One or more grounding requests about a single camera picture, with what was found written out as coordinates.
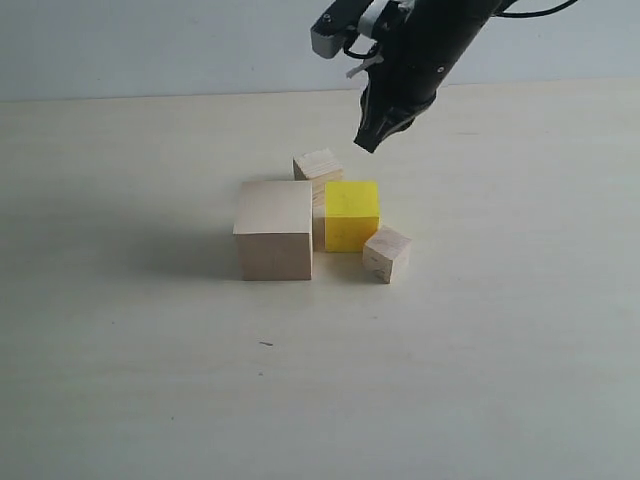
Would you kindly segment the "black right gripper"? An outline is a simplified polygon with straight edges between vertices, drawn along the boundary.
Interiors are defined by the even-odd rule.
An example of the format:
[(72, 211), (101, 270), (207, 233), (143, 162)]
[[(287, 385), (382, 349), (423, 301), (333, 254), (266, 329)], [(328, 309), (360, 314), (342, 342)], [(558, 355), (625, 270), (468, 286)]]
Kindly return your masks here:
[(497, 12), (499, 1), (418, 1), (381, 42), (383, 61), (368, 69), (354, 143), (376, 150), (428, 110), (453, 66)]

